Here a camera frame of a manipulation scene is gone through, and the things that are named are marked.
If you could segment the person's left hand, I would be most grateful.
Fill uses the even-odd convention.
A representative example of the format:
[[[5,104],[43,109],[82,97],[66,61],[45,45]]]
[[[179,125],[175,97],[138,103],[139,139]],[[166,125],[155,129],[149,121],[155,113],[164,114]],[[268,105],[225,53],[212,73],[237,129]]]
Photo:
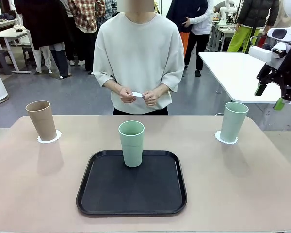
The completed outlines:
[[[160,92],[156,89],[143,93],[143,99],[148,107],[155,106],[160,96]]]

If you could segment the person's right hand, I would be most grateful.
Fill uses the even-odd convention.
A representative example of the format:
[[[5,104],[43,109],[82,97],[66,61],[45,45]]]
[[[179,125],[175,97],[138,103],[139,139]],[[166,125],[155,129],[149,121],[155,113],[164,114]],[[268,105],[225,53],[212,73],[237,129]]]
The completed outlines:
[[[132,91],[126,87],[121,88],[119,96],[123,103],[133,103],[136,100],[136,97],[132,94]]]

